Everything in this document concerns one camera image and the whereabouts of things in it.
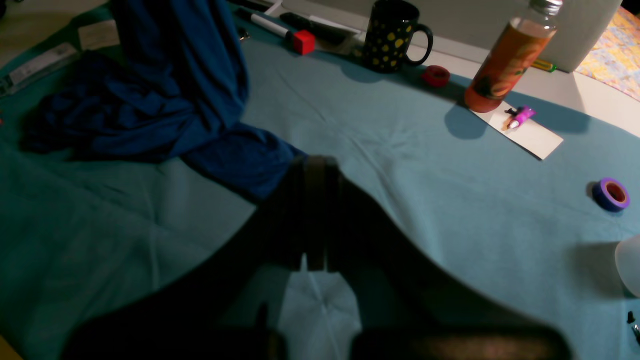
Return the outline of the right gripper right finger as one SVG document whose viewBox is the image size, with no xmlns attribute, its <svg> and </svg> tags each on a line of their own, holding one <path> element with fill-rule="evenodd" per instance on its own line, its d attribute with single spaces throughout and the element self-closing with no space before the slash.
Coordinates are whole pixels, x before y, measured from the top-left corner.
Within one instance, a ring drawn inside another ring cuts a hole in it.
<svg viewBox="0 0 640 360">
<path fill-rule="evenodd" d="M 315 158 L 315 266 L 340 272 L 365 325 L 354 360 L 569 360 L 557 330 L 434 264 L 331 157 Z"/>
</svg>

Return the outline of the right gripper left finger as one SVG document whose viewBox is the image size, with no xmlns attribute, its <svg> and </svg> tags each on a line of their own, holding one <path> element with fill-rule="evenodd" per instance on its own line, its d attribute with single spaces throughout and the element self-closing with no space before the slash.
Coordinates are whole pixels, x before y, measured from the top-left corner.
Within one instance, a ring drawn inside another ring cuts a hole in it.
<svg viewBox="0 0 640 360">
<path fill-rule="evenodd" d="M 295 221 L 306 158 L 240 230 L 202 264 L 159 291 L 78 326 L 67 360 L 285 360 L 283 335 L 267 326 L 262 303 L 250 326 L 217 325 L 255 273 L 286 243 Z"/>
</svg>

